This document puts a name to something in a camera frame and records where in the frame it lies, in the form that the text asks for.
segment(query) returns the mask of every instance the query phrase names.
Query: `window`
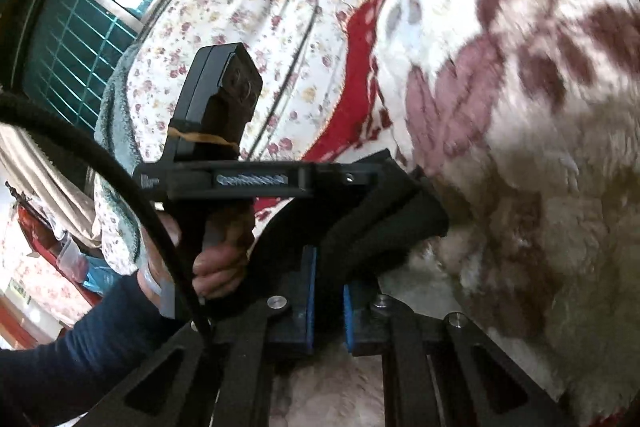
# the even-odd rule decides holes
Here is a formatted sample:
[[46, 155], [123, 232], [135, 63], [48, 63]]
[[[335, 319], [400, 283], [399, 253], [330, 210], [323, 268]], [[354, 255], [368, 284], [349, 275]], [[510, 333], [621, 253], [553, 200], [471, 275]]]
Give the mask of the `window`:
[[44, 0], [31, 34], [23, 89], [93, 134], [113, 68], [154, 0]]
[[93, 133], [107, 80], [135, 36], [94, 0], [45, 0], [27, 56], [25, 93]]

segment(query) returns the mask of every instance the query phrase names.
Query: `dark blue shirt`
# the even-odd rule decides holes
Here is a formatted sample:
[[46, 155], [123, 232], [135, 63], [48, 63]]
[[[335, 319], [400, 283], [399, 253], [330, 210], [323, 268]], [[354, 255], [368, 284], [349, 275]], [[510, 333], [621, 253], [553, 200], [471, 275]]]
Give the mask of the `dark blue shirt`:
[[49, 427], [87, 412], [180, 325], [158, 313], [135, 275], [123, 277], [61, 339], [0, 350], [2, 424]]

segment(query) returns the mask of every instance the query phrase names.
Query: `rubber band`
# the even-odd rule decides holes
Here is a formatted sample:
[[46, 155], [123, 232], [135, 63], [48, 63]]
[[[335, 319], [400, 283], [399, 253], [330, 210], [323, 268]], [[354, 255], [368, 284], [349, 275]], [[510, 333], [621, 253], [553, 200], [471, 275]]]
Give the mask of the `rubber band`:
[[142, 277], [145, 279], [146, 285], [149, 286], [149, 289], [156, 295], [160, 295], [162, 293], [162, 289], [154, 279], [154, 276], [151, 275], [151, 270], [149, 270], [148, 261], [145, 261], [145, 264], [143, 264], [141, 270], [142, 270]]
[[169, 127], [167, 129], [167, 136], [171, 136], [173, 138], [182, 138], [187, 142], [192, 143], [210, 143], [213, 145], [225, 145], [228, 147], [233, 147], [236, 152], [240, 152], [240, 147], [237, 143], [231, 143], [226, 141], [222, 136], [218, 136], [217, 134], [206, 134], [203, 132], [181, 132], [178, 131], [175, 127]]

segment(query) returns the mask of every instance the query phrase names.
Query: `plastic bag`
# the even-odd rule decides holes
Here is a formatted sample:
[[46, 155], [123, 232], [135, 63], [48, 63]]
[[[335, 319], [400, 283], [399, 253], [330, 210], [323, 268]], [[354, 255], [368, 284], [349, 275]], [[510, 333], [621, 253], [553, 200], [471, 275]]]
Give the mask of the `plastic bag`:
[[82, 253], [68, 232], [61, 243], [58, 268], [69, 279], [80, 283], [89, 291], [104, 296], [121, 277], [104, 259]]
[[114, 272], [104, 259], [87, 257], [87, 260], [89, 261], [89, 272], [82, 282], [82, 286], [104, 296], [122, 276]]
[[68, 232], [60, 243], [62, 243], [62, 249], [56, 261], [58, 268], [72, 281], [83, 283], [89, 273], [88, 257], [80, 251]]

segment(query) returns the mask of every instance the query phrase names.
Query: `wire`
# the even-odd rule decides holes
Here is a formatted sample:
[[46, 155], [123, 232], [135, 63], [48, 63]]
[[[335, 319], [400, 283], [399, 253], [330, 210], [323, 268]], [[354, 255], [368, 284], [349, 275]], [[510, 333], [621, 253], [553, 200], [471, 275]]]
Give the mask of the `wire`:
[[201, 311], [190, 278], [180, 266], [174, 244], [156, 211], [127, 171], [88, 135], [22, 97], [6, 92], [0, 94], [0, 123], [21, 127], [28, 132], [49, 138], [54, 144], [84, 160], [122, 195], [158, 248], [174, 284], [186, 301], [205, 346], [210, 346], [211, 331], [208, 320]]

